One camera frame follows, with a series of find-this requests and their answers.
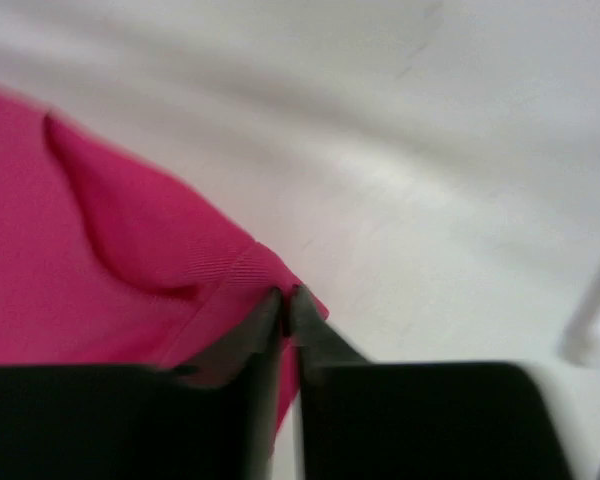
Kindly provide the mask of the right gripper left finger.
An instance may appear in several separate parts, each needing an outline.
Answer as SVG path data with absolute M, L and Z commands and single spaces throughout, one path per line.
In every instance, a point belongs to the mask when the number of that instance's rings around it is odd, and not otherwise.
M 266 479 L 282 294 L 172 369 L 0 366 L 0 479 Z

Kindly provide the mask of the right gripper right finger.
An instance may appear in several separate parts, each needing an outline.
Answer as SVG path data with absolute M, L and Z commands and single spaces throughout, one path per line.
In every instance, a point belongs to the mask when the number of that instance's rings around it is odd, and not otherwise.
M 307 479 L 569 479 L 539 387 L 506 362 L 374 363 L 294 289 Z

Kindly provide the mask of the pink trousers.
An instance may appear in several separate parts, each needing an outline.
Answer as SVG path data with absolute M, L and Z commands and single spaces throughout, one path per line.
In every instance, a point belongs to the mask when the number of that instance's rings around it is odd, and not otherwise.
M 187 184 L 0 88 L 0 366 L 170 373 L 298 284 Z

